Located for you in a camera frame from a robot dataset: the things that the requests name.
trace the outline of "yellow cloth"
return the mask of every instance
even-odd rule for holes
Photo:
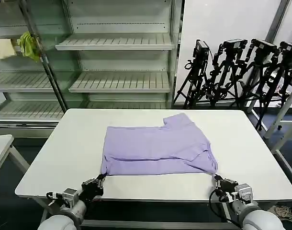
[[[17,39],[17,44],[21,47],[24,57],[29,57],[36,62],[40,60],[35,38],[30,35],[29,31],[25,32],[20,39]]]
[[[13,49],[11,39],[0,39],[0,59],[5,59],[15,55],[16,53]]]

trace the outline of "white wall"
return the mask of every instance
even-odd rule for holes
[[[285,12],[279,30],[277,32],[274,44],[279,46],[280,42],[292,42],[292,0]]]
[[[189,72],[184,65],[192,59],[196,39],[204,40],[213,55],[220,43],[236,38],[248,40],[247,51],[252,38],[265,39],[279,3],[280,0],[186,0],[175,94]],[[208,76],[212,69],[209,60]],[[180,101],[184,101],[182,96],[177,102]]]

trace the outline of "white table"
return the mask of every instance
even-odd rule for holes
[[[241,111],[70,109],[53,131],[15,193],[21,197],[81,189],[100,174],[107,126],[162,126],[163,118],[184,112],[210,140],[218,174],[247,183],[257,201],[292,200],[292,185]],[[108,176],[103,199],[200,201],[213,190],[204,173]]]
[[[14,137],[12,135],[1,135],[0,136],[0,168],[6,158],[9,156],[12,162],[25,173],[29,164],[27,161],[19,154],[16,148],[12,145]]]

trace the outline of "dark floor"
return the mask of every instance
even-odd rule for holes
[[[248,115],[253,124],[254,116]],[[270,126],[275,115],[266,115],[264,123]],[[281,133],[275,132],[268,143],[275,143]],[[31,163],[41,149],[45,139],[15,139],[14,146]],[[281,149],[286,160],[292,166],[292,141]],[[0,230],[36,230],[39,226],[43,209],[32,199],[19,198],[14,194],[15,187],[22,178],[22,173],[8,159],[0,170]],[[96,216],[97,219],[131,220],[131,221],[175,221],[175,222],[219,222],[207,204],[197,203],[141,203],[141,202],[100,202],[88,212],[86,218]],[[292,230],[292,223],[284,221],[286,230]]]

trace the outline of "tripod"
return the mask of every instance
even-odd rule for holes
[[[260,110],[260,116],[259,116],[259,121],[256,125],[256,129],[261,130],[261,122],[262,119],[268,109],[268,106],[271,102],[272,97],[275,94],[275,91],[277,89],[277,86],[279,84],[279,81],[282,76],[284,76],[284,80],[286,81],[292,73],[292,44],[286,43],[286,42],[281,42],[280,43],[280,51],[282,52],[282,61],[281,63],[278,64],[278,72],[276,77],[273,79],[272,82],[268,82],[267,84],[269,85],[270,89],[268,92],[265,94],[264,99],[260,100],[260,103],[264,103],[263,109]]]
[[[256,103],[256,100],[258,98],[258,95],[253,94],[253,89],[260,83],[260,81],[263,80],[263,69],[266,67],[269,67],[271,64],[264,64],[264,61],[267,59],[267,57],[273,53],[273,57],[271,59],[271,62],[273,66],[276,66],[278,63],[278,55],[279,55],[279,50],[277,47],[271,43],[268,43],[263,40],[258,40],[258,39],[252,39],[251,40],[251,45],[249,47],[246,60],[245,62],[248,62],[251,56],[251,53],[254,48],[256,49],[256,56],[246,69],[246,72],[249,71],[250,68],[252,68],[251,74],[249,75],[249,78],[246,82],[246,84],[243,86],[243,93],[240,97],[241,106],[244,107],[244,103],[247,98],[250,98],[251,96],[254,96],[250,107],[248,111],[250,112],[253,106]]]
[[[209,50],[209,47],[204,41],[196,40],[196,46],[193,52],[193,62],[188,60],[188,63],[184,67],[185,69],[190,70],[190,72],[178,90],[177,96],[174,100],[175,104],[179,96],[182,95],[185,98],[183,109],[194,108],[197,99],[200,97],[203,78],[207,81],[205,71],[208,65]],[[187,95],[185,95],[182,91],[188,82],[190,82],[190,86]]]
[[[240,66],[241,63],[240,58],[242,56],[243,50],[245,49],[247,44],[247,40],[230,40],[225,41],[224,43],[219,45],[217,53],[214,55],[213,58],[213,67],[214,70],[210,72],[211,75],[211,92],[207,93],[208,99],[210,100],[211,106],[215,106],[215,104],[221,100],[224,99],[227,94],[231,94],[235,97],[236,104],[239,107],[238,104],[238,92],[237,92],[237,69]],[[223,54],[223,51],[226,52],[226,59],[222,61],[221,65],[218,64],[219,56]],[[218,83],[215,83],[216,77],[218,74],[221,73],[221,70],[223,69],[222,76]],[[228,83],[223,88],[223,84],[225,83],[226,76],[228,72],[231,70],[231,77],[230,81],[231,83]],[[231,87],[234,86],[235,88],[235,94],[232,94],[229,90]]]

